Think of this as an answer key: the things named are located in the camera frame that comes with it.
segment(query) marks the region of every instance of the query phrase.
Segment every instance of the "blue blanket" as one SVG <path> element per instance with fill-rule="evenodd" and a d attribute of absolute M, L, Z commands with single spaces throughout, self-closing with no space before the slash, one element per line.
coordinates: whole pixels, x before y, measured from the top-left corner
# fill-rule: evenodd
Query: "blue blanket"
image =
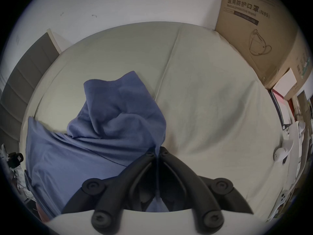
<path fill-rule="evenodd" d="M 117 176 L 149 148 L 158 154 L 165 139 L 165 119 L 134 71 L 116 81 L 88 80 L 84 90 L 86 102 L 67 134 L 28 119 L 28 186 L 49 218 L 85 180 Z"/>

